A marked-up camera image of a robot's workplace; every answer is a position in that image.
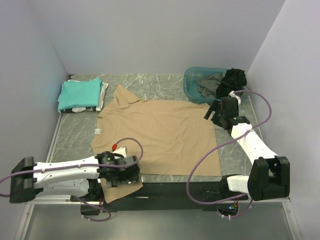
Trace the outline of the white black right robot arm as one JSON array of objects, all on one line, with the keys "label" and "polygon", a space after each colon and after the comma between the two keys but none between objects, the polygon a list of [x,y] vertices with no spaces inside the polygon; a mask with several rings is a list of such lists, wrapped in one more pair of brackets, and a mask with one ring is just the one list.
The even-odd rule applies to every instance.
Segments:
[{"label": "white black right robot arm", "polygon": [[214,100],[204,118],[236,139],[252,164],[249,175],[232,174],[222,177],[219,187],[222,198],[230,200],[237,193],[247,194],[254,201],[289,196],[289,160],[273,152],[257,135],[251,122],[239,115],[238,100],[235,97]]}]

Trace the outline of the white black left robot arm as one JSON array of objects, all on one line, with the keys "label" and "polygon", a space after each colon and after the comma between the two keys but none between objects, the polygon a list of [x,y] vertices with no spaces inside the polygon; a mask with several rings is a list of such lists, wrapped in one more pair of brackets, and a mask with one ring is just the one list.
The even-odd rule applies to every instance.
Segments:
[{"label": "white black left robot arm", "polygon": [[111,187],[139,182],[140,158],[109,151],[80,160],[35,162],[23,158],[11,171],[9,202],[26,203],[36,197],[70,195],[86,201],[102,193],[100,180]]}]

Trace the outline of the tan t shirt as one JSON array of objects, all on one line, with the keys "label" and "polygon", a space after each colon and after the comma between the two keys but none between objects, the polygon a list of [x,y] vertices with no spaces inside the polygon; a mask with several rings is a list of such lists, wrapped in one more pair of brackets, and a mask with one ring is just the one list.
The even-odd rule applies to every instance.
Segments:
[{"label": "tan t shirt", "polygon": [[95,154],[114,144],[141,157],[149,175],[218,177],[221,175],[214,125],[204,119],[208,107],[175,100],[145,100],[117,85],[112,101],[96,119]]}]

